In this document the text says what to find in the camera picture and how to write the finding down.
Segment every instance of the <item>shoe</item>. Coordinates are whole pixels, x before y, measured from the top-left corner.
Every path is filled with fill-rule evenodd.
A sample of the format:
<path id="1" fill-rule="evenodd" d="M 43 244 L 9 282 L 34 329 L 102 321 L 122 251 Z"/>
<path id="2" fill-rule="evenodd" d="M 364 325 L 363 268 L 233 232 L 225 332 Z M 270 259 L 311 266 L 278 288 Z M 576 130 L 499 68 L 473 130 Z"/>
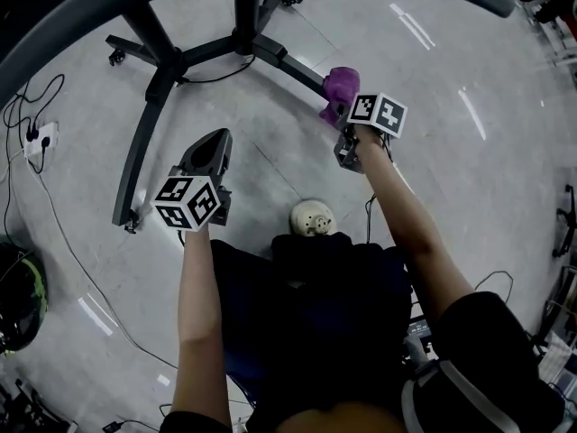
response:
<path id="1" fill-rule="evenodd" d="M 336 233 L 333 211 L 319 200 L 297 204 L 290 212 L 290 226 L 294 234 L 305 237 Z"/>

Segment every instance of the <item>purple plush toy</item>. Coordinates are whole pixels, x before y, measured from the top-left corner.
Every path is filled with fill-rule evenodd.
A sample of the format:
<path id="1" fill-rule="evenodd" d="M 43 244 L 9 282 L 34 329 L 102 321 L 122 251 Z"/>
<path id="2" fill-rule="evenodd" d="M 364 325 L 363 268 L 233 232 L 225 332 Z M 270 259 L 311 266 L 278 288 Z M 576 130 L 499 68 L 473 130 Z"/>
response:
<path id="1" fill-rule="evenodd" d="M 339 106 L 353 105 L 354 96 L 361 89 L 361 77 L 351 68 L 334 68 L 325 77 L 323 89 L 326 92 L 328 106 L 319 113 L 319 116 L 332 126 L 339 119 Z"/>

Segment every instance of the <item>gray floor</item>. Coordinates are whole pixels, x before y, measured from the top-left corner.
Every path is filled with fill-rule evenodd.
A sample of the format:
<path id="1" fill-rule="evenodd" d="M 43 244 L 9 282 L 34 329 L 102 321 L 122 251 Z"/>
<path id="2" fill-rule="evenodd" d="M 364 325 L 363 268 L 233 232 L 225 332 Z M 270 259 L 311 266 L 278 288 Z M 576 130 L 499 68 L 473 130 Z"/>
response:
<path id="1" fill-rule="evenodd" d="M 423 27 L 432 41 L 424 39 L 428 48 L 391 4 Z M 226 36 L 234 24 L 233 0 L 159 0 L 153 6 L 182 48 Z M 60 123 L 60 140 L 47 155 L 43 178 L 78 257 L 134 339 L 176 363 L 179 241 L 152 215 L 135 236 L 110 222 L 152 69 L 134 59 L 111 68 L 108 33 L 135 40 L 123 20 L 114 20 L 32 81 L 33 96 L 56 73 L 67 76 L 45 117 Z M 508 304 L 533 329 L 558 269 L 551 262 L 554 210 L 577 166 L 577 95 L 566 73 L 548 68 L 523 14 L 502 20 L 460 0 L 305 0 L 294 9 L 280 8 L 265 34 L 319 74 L 336 66 L 356 68 L 362 90 L 383 91 L 408 106 L 403 137 L 392 145 L 400 171 L 472 284 L 493 270 L 515 277 Z M 188 76 L 218 77 L 239 63 L 236 55 L 227 56 Z M 363 242 L 363 205 L 371 190 L 362 176 L 337 166 L 337 132 L 317 118 L 323 106 L 320 97 L 258 60 L 222 82 L 175 89 L 139 181 L 144 212 L 185 149 L 203 134 L 228 127 L 234 150 L 224 183 L 234 192 L 233 206 L 228 226 L 211 228 L 211 236 L 264 252 L 274 235 L 287 232 L 296 202 L 321 198 L 339 228 Z M 2 188 L 5 203 L 6 184 Z M 50 274 L 50 312 L 29 348 L 0 361 L 5 377 L 25 376 L 85 431 L 121 418 L 160 425 L 158 405 L 170 402 L 175 371 L 130 346 L 88 296 L 104 306 L 67 253 L 48 201 L 21 158 L 14 161 L 14 190 L 9 228 L 41 252 Z M 392 244 L 377 208 L 372 239 Z M 487 283 L 499 293 L 506 286 Z M 234 418 L 250 413 L 237 390 L 231 389 L 231 399 Z"/>

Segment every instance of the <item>electrical outlet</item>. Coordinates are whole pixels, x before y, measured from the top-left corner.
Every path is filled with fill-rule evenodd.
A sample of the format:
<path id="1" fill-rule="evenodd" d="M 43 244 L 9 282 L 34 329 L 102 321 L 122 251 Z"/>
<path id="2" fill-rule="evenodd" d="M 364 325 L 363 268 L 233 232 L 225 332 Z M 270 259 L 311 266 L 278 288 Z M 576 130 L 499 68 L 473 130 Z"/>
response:
<path id="1" fill-rule="evenodd" d="M 55 148 L 58 142 L 58 123 L 50 122 L 38 129 L 38 138 L 31 142 L 26 142 L 24 145 L 24 157 L 28 159 L 35 154 L 42 153 L 42 140 L 48 138 L 50 140 L 46 149 Z"/>

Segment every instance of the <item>white cable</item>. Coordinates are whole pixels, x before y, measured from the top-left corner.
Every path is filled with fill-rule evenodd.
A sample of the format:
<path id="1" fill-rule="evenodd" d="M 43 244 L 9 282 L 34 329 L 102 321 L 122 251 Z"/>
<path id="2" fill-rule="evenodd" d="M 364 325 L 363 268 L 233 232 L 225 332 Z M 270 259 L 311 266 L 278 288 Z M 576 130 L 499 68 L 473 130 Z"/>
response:
<path id="1" fill-rule="evenodd" d="M 155 355 L 154 353 L 151 353 L 150 351 L 142 348 L 140 345 L 138 345 L 133 338 L 130 336 L 130 334 L 128 333 L 128 331 L 126 330 L 126 328 L 124 327 L 124 324 L 122 323 L 122 321 L 120 320 L 120 318 L 118 317 L 118 315 L 116 314 L 116 312 L 114 311 L 114 308 L 112 307 L 112 305 L 110 304 L 110 302 L 108 301 L 108 298 L 106 297 L 106 295 L 100 290 L 100 287 L 98 287 L 98 285 L 95 283 L 95 281 L 92 279 L 92 276 L 90 276 L 90 274 L 88 273 L 88 271 L 86 270 L 86 268 L 84 267 L 84 265 L 80 262 L 80 260 L 78 259 L 78 257 L 76 256 L 76 254 L 74 253 L 74 251 L 72 250 L 72 247 L 70 246 L 70 242 L 68 240 L 68 238 L 66 237 L 66 234 L 64 233 L 64 229 L 62 228 L 62 225 L 60 224 L 60 220 L 58 218 L 58 215 L 56 214 L 56 208 L 54 208 L 54 203 L 52 202 L 52 196 L 50 195 L 50 192 L 48 191 L 48 189 L 46 188 L 46 185 L 44 184 L 44 181 L 42 179 L 42 177 L 40 175 L 36 175 L 33 171 L 32 171 L 32 166 L 30 165 L 30 163 L 28 162 L 28 160 L 26 160 L 26 167 L 28 167 L 28 171 L 30 172 L 30 174 L 32 175 L 32 177 L 34 178 L 34 181 L 36 181 L 38 183 L 38 185 L 42 188 L 42 190 L 46 193 L 46 196 L 48 197 L 48 200 L 50 202 L 50 208 L 52 209 L 52 214 L 54 215 L 54 221 L 56 221 L 56 225 L 58 226 L 58 229 L 60 231 L 60 235 L 62 236 L 62 239 L 64 240 L 64 244 L 66 244 L 66 246 L 68 247 L 68 250 L 70 252 L 70 254 L 72 255 L 72 257 L 74 258 L 74 260 L 76 261 L 76 263 L 78 264 L 78 266 L 80 267 L 80 269 L 82 270 L 82 272 L 86 275 L 86 277 L 88 278 L 88 280 L 90 281 L 90 283 L 93 285 L 93 287 L 96 289 L 96 291 L 100 294 L 100 296 L 102 297 L 102 300 L 105 302 L 106 307 L 109 309 L 110 314 L 112 314 L 112 316 L 114 317 L 114 319 L 116 319 L 116 323 L 118 324 L 120 330 L 123 333 L 124 338 L 126 338 L 126 340 L 128 341 L 128 343 L 130 343 L 132 346 L 134 346 L 135 348 L 143 351 L 144 353 L 146 353 L 147 355 L 152 356 L 153 358 L 157 359 L 158 361 L 169 365 L 170 367 L 172 367 L 173 369 L 178 369 L 178 367 L 174 364 L 169 363 L 168 361 L 165 361 L 164 359 L 162 359 L 161 357 Z"/>
<path id="2" fill-rule="evenodd" d="M 18 152 L 15 152 L 12 157 L 8 160 L 8 163 L 6 165 L 6 170 L 4 170 L 4 173 L 2 174 L 2 177 L 0 178 L 0 183 L 4 183 L 4 180 L 6 179 L 6 175 L 8 174 L 8 165 L 10 165 L 10 163 L 16 158 L 18 157 L 22 152 L 24 151 L 24 149 L 21 149 Z"/>

